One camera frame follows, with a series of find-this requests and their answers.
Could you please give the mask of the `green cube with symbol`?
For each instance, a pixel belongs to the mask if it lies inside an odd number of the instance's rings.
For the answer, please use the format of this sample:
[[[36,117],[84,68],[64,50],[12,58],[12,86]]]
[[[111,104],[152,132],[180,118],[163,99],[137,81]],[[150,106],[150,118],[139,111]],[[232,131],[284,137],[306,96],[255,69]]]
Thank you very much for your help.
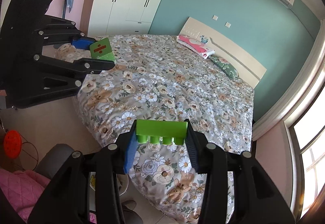
[[[116,58],[108,38],[101,39],[89,46],[92,59],[112,61],[116,63]]]

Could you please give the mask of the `green toothed toy block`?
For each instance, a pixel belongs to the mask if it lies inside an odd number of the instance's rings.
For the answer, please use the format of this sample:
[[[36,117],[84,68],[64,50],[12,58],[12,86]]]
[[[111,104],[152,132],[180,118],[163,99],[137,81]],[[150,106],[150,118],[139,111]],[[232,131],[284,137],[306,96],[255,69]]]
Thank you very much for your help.
[[[135,134],[139,143],[150,141],[158,144],[160,139],[164,145],[183,145],[187,136],[187,122],[157,121],[138,119],[135,125]]]

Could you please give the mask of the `white trash bin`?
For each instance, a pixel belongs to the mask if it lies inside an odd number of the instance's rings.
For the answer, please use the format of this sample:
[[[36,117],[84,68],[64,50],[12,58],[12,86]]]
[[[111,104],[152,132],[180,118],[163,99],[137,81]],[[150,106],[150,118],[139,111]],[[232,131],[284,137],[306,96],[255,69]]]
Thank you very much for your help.
[[[114,188],[118,191],[119,196],[122,196],[128,189],[129,178],[124,174],[115,174],[116,180],[109,181],[105,187]],[[96,172],[90,172],[89,186],[93,193],[96,190]]]

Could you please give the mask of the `grey trousers left leg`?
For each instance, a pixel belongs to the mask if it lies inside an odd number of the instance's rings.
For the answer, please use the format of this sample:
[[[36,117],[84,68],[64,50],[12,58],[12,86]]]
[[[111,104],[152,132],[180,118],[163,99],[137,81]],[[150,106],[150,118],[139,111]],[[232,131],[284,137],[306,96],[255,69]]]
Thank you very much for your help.
[[[67,144],[56,144],[34,171],[51,180],[73,152],[74,149]]]

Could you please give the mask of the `grey trousers leg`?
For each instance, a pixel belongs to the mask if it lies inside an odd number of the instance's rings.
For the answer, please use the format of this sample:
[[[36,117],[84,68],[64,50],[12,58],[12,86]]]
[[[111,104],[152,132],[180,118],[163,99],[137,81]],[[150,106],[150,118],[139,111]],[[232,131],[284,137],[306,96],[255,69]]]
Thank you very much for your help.
[[[96,207],[96,213],[90,213],[92,223],[143,223],[142,218],[134,211],[137,203],[134,200],[106,203],[105,207]]]
[[[74,149],[67,144],[56,144],[34,171],[51,180],[73,152]]]

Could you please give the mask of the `grey trousers right leg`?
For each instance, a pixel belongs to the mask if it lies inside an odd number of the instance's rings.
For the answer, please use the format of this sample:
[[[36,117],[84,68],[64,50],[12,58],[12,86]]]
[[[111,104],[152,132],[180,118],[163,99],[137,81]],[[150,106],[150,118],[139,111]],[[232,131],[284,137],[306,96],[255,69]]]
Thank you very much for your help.
[[[90,213],[92,223],[143,223],[142,218],[134,211],[137,203],[134,200],[106,203],[105,207],[96,207],[96,213]]]

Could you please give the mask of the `pink quilted jacket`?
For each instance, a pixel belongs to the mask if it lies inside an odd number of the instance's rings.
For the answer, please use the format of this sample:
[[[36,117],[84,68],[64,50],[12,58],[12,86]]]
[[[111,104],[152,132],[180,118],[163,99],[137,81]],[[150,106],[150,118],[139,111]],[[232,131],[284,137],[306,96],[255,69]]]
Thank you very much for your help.
[[[9,172],[1,168],[1,190],[25,223],[49,182],[35,171]]]

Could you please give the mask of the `red plastic stool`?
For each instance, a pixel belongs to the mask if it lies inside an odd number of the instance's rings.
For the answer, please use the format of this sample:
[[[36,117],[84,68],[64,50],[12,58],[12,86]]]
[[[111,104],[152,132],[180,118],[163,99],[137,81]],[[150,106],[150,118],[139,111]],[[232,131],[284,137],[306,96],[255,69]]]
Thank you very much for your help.
[[[19,157],[22,150],[22,138],[17,131],[11,130],[6,133],[3,139],[3,149],[10,159]]]

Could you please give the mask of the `floral bed quilt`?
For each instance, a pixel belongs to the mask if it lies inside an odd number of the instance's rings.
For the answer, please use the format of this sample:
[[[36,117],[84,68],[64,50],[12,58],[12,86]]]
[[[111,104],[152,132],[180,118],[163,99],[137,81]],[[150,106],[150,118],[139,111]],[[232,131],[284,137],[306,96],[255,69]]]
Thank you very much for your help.
[[[195,131],[230,153],[249,151],[253,89],[230,79],[170,35],[109,38],[113,69],[88,75],[74,104],[82,122],[105,146],[136,119],[188,119]],[[193,169],[184,145],[138,146],[129,177],[139,192],[179,223],[197,223],[206,176]]]

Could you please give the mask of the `pink white pillow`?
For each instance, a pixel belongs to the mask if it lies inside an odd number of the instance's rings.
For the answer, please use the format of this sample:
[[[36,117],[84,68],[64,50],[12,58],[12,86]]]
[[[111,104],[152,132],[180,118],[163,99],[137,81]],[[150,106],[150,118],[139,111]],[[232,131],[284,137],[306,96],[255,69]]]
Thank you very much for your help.
[[[176,41],[179,44],[189,48],[191,51],[193,51],[203,59],[207,59],[211,55],[215,54],[215,51],[210,49],[206,44],[196,39],[192,39],[189,36],[179,35],[177,36]]]

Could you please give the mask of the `cream wooden headboard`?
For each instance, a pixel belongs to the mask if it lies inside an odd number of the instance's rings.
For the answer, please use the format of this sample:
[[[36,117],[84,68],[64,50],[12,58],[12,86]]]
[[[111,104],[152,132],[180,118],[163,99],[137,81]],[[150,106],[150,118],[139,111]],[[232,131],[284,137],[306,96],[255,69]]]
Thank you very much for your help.
[[[237,69],[239,77],[252,88],[259,84],[267,71],[262,64],[235,42],[192,17],[187,19],[180,34],[198,41],[201,36],[206,37],[207,46],[215,51],[215,55],[229,61]]]

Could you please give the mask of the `green floral pillow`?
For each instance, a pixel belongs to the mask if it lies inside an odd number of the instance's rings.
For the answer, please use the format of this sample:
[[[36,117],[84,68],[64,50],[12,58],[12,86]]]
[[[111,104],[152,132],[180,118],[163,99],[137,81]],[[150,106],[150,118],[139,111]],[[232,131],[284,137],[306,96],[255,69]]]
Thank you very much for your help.
[[[210,56],[210,60],[218,66],[229,78],[237,79],[239,73],[237,69],[226,59],[220,56]]]

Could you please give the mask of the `window with dark frame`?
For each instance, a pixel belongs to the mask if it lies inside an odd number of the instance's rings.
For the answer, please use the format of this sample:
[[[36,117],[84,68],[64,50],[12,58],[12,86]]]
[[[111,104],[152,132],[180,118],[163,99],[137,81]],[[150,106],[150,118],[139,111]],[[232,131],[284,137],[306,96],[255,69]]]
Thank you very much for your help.
[[[324,218],[324,69],[284,121],[292,157],[291,210],[296,223]]]

